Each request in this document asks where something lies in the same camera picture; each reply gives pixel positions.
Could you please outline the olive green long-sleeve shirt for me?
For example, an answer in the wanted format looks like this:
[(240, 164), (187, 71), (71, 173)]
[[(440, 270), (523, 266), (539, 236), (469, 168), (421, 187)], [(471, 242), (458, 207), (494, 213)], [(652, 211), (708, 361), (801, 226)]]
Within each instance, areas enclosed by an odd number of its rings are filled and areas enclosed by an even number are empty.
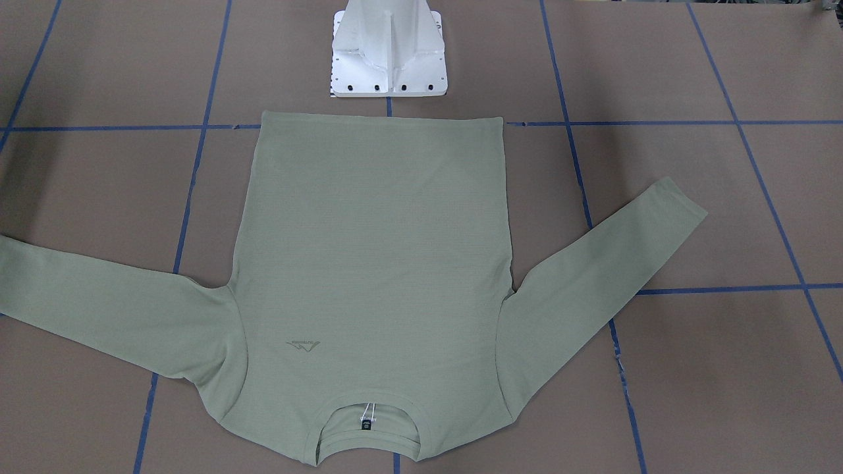
[(2, 237), (2, 313), (304, 464), (514, 423), (707, 216), (665, 177), (515, 288), (502, 118), (265, 112), (226, 285)]

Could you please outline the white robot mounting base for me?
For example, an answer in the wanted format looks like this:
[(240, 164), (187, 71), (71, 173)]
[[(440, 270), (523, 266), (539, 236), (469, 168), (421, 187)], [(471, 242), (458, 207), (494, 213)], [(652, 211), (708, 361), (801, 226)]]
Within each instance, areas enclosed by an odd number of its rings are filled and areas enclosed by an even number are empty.
[(442, 16), (427, 1), (349, 1), (333, 15), (329, 93), (421, 98), (449, 88)]

